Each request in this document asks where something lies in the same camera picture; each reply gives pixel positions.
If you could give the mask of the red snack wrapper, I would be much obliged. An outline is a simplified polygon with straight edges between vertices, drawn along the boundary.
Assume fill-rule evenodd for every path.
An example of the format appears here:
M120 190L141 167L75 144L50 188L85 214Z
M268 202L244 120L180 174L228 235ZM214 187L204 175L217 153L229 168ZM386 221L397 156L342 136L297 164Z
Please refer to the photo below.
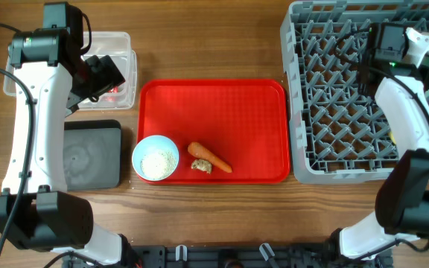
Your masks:
M104 101L114 102L118 95L118 87L115 86L103 95Z

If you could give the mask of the yellow plastic cup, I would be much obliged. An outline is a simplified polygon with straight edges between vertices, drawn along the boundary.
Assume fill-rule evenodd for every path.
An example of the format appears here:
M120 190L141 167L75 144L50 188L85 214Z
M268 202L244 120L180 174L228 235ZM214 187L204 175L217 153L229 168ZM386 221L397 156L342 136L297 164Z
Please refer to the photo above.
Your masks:
M388 136L389 136L391 142L396 145L396 141L394 139L393 132L390 131L389 134L388 134Z

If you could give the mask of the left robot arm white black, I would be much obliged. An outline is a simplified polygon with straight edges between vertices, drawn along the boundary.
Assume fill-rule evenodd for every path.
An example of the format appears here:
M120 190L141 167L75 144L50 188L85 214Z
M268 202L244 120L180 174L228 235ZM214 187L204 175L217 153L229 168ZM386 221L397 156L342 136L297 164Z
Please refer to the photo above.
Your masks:
M66 117L124 82L110 57L88 55L91 44L87 15L66 2L45 4L42 27L15 32L9 44L16 117L1 185L0 241L126 267L133 254L127 239L95 223L90 203L68 193L63 170Z

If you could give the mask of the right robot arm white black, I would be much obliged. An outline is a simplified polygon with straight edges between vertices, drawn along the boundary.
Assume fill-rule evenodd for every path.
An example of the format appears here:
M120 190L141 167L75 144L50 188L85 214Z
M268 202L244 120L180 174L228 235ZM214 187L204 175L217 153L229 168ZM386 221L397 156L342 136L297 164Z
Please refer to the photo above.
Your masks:
M429 245L429 32L382 22L365 33L358 91L374 98L387 118L399 160L377 193L375 210L331 236L337 259L349 263L422 238Z

